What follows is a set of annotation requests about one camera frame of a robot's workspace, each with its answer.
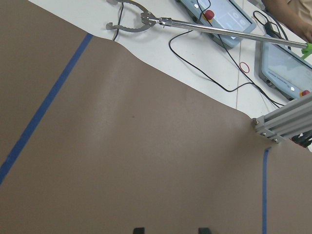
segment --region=person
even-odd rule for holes
[[[306,42],[312,43],[312,0],[262,0],[266,10]]]

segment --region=beige clothing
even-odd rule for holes
[[[286,0],[288,6],[305,22],[312,24],[312,0]]]

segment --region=blue tape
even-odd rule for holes
[[[41,106],[36,111],[33,118],[30,120],[29,124],[25,128],[24,132],[20,136],[19,140],[16,142],[15,146],[9,153],[8,157],[6,158],[5,162],[0,167],[0,185],[2,184],[4,178],[9,173],[10,169],[12,168],[13,164],[15,163],[16,159],[19,157],[21,151],[27,144],[28,140],[30,139],[31,135],[35,131],[36,127],[40,123],[42,117],[48,110],[49,106],[53,102],[54,98],[60,91],[62,85],[67,80],[69,74],[71,73],[72,69],[76,65],[77,61],[79,60],[80,56],[84,52],[85,48],[88,46],[89,42],[91,41],[93,35],[87,34],[83,39],[82,43],[66,65],[65,69],[63,70],[62,74],[59,76],[58,80],[50,90],[47,97],[44,99]]]
[[[264,152],[262,169],[262,234],[267,234],[267,166],[271,148]]]

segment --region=red ring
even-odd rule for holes
[[[242,66],[241,66],[242,63],[245,64],[245,65],[247,66],[248,71],[245,71],[245,70],[242,68]],[[240,67],[240,69],[241,69],[244,73],[249,73],[249,72],[250,72],[250,68],[249,68],[248,64],[245,63],[245,62],[240,62],[240,63],[239,63],[239,67]]]

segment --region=device screen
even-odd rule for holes
[[[277,45],[270,44],[268,68],[301,90],[312,91],[312,69]]]
[[[209,9],[214,12],[214,19],[222,28],[243,32],[251,25],[251,22],[228,0],[210,0],[210,2]],[[208,0],[198,0],[198,3],[203,9],[210,5]]]

